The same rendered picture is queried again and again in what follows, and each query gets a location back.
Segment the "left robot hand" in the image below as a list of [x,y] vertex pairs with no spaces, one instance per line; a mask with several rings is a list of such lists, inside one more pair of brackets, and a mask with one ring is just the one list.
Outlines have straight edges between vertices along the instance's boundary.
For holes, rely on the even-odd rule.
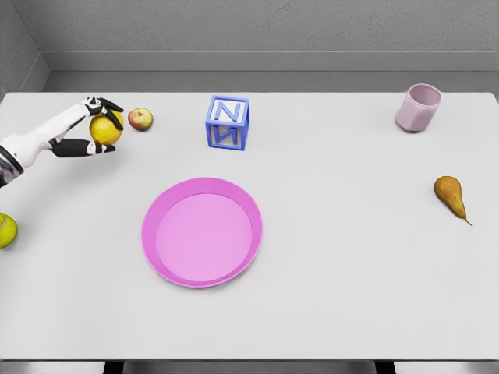
[[84,119],[103,115],[110,120],[117,130],[123,130],[116,113],[124,110],[117,104],[103,97],[88,97],[49,119],[37,127],[34,133],[41,141],[43,150],[50,150],[56,157],[87,157],[115,151],[112,145],[86,139],[65,139],[67,132]]

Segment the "yellow lemon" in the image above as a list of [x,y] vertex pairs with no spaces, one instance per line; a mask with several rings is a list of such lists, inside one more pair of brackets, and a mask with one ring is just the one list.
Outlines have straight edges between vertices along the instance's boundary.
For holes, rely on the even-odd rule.
[[92,117],[89,130],[94,142],[104,146],[116,144],[123,131],[123,129],[116,128],[114,122],[103,114]]

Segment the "pink plate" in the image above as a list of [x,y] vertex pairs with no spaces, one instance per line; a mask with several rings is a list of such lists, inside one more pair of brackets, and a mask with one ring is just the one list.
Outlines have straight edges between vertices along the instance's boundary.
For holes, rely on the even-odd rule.
[[192,178],[152,202],[141,242],[147,262],[165,280],[209,288],[250,266],[263,227],[256,201],[243,188],[220,178]]

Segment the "red-yellow apple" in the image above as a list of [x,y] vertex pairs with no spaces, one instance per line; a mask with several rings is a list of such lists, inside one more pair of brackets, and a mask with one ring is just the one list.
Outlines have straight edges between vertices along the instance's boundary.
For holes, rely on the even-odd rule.
[[154,116],[147,108],[134,108],[128,113],[128,123],[135,130],[145,132],[154,123]]

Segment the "yellow-green cup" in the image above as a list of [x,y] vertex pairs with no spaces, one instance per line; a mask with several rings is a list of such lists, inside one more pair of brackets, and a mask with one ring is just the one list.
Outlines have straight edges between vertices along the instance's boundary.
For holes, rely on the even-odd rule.
[[0,249],[11,245],[16,239],[18,227],[16,221],[6,213],[0,213]]

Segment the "blue letter block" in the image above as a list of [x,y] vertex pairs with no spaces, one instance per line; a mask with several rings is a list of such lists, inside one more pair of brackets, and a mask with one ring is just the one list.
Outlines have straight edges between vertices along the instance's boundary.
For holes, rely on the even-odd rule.
[[213,95],[205,119],[208,146],[245,150],[250,126],[250,100]]

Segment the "pale purple cup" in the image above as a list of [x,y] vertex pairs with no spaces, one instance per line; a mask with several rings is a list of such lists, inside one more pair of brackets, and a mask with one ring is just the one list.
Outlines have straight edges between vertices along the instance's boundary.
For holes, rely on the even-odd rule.
[[422,132],[432,121],[442,99],[441,92],[425,83],[412,85],[395,116],[395,122],[407,132]]

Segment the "brown-yellow pear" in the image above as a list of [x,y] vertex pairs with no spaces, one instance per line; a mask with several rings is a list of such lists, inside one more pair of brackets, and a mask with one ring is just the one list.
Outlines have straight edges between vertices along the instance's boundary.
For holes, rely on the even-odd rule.
[[465,205],[462,199],[462,186],[460,181],[453,176],[440,176],[434,182],[434,192],[437,198],[458,218],[467,224],[472,224],[467,219]]

